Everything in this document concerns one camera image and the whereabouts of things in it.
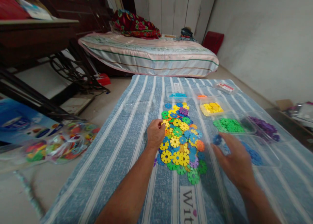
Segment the blue striped blanket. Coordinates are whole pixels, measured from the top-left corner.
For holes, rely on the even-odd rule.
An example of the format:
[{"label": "blue striped blanket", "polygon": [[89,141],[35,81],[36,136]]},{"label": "blue striped blanket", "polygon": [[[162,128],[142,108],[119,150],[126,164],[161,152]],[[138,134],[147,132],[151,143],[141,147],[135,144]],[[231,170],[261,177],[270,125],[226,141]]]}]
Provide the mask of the blue striped blanket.
[{"label": "blue striped blanket", "polygon": [[[200,89],[206,95],[221,95],[232,112],[266,112],[239,91],[224,95],[213,88],[217,80],[135,75],[92,145],[84,154],[42,223],[94,223],[121,180],[134,165],[147,142],[146,129],[152,119],[161,118],[168,103],[166,87]],[[224,80],[234,85],[231,80]],[[125,101],[155,96],[155,105],[143,111],[125,111]],[[150,178],[139,223],[247,223],[240,194],[218,165],[209,143],[217,129],[204,116],[196,99],[188,102],[189,115],[203,132],[207,145],[208,171],[192,186],[166,166],[156,165]],[[255,177],[282,223],[313,223],[313,155],[297,140],[271,145],[280,167],[254,167]]]}]

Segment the finger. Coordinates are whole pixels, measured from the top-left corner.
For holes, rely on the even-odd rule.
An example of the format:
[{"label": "finger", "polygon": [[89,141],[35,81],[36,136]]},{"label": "finger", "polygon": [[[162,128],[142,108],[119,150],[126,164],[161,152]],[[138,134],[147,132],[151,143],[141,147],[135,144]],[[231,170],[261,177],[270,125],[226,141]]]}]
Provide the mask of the finger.
[{"label": "finger", "polygon": [[157,127],[158,123],[156,121],[157,121],[157,119],[152,120],[150,123],[150,126],[153,128]]},{"label": "finger", "polygon": [[225,143],[227,144],[229,150],[233,153],[236,151],[236,146],[235,146],[235,142],[236,140],[238,140],[237,138],[235,138],[234,136],[227,134],[227,133],[219,133],[220,136],[224,139]]},{"label": "finger", "polygon": [[161,124],[161,126],[160,126],[160,130],[163,130],[163,131],[164,131],[164,133],[165,133],[165,128],[166,128],[165,124]]},{"label": "finger", "polygon": [[222,150],[216,146],[215,144],[211,143],[211,146],[213,148],[214,154],[219,162],[219,164],[223,167],[225,164],[226,157],[224,156]]},{"label": "finger", "polygon": [[155,121],[157,122],[157,124],[161,124],[163,122],[162,119],[155,119]]}]

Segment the blue box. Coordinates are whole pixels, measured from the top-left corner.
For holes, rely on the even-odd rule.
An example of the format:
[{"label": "blue box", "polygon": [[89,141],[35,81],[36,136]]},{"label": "blue box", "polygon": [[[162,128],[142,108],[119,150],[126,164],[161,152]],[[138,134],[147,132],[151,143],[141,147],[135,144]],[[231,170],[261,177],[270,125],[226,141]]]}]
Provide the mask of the blue box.
[{"label": "blue box", "polygon": [[63,124],[13,99],[0,100],[0,141],[16,144],[44,138],[62,127]]}]

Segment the wardrobe door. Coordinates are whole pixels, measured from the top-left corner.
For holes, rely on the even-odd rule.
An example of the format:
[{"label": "wardrobe door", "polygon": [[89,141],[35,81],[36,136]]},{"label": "wardrobe door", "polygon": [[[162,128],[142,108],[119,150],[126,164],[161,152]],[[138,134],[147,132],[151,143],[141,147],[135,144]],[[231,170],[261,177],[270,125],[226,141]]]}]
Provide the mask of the wardrobe door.
[{"label": "wardrobe door", "polygon": [[147,20],[150,20],[148,0],[134,0],[134,1],[136,7],[136,14]]},{"label": "wardrobe door", "polygon": [[175,0],[173,35],[179,36],[185,27],[188,0]]},{"label": "wardrobe door", "polygon": [[175,0],[162,0],[162,34],[173,34]]},{"label": "wardrobe door", "polygon": [[194,38],[202,44],[205,36],[206,27],[208,26],[210,14],[215,0],[202,0],[200,7],[199,19],[194,32]]},{"label": "wardrobe door", "polygon": [[162,0],[148,0],[150,21],[162,33]]},{"label": "wardrobe door", "polygon": [[188,8],[186,15],[185,26],[190,27],[194,33],[199,18],[201,0],[188,0]]}]

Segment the hand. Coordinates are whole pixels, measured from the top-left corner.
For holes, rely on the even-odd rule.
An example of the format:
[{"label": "hand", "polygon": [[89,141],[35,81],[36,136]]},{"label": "hand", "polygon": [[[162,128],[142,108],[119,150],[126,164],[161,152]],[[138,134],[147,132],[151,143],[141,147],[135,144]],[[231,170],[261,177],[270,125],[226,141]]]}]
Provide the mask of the hand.
[{"label": "hand", "polygon": [[148,144],[147,147],[159,148],[165,136],[165,124],[161,124],[163,120],[152,120],[147,128]]},{"label": "hand", "polygon": [[239,192],[253,189],[257,183],[253,175],[250,155],[234,136],[227,133],[220,133],[220,136],[225,140],[231,153],[225,156],[218,146],[211,145],[225,174]]}]

